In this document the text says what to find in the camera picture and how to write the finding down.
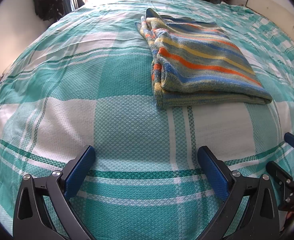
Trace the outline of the striped knit sweater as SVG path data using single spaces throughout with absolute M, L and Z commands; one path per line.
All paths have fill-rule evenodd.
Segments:
M 151 51 L 157 107 L 272 102 L 248 60 L 217 24 L 148 8 L 135 25 Z

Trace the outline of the cream headboard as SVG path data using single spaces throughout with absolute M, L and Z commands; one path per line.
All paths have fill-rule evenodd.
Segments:
M 246 7 L 274 22 L 294 41 L 294 15 L 272 0 L 247 0 Z

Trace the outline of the teal checked bed cover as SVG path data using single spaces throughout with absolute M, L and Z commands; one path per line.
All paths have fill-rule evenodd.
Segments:
M 161 15 L 215 22 L 273 101 L 159 109 L 151 51 L 135 23 Z M 195 239 L 220 206 L 196 152 L 259 177 L 278 163 L 294 178 L 294 42 L 235 5 L 104 0 L 49 27 L 0 82 L 0 223 L 12 231 L 22 177 L 46 177 L 92 145 L 97 159 L 76 197 L 96 239 Z

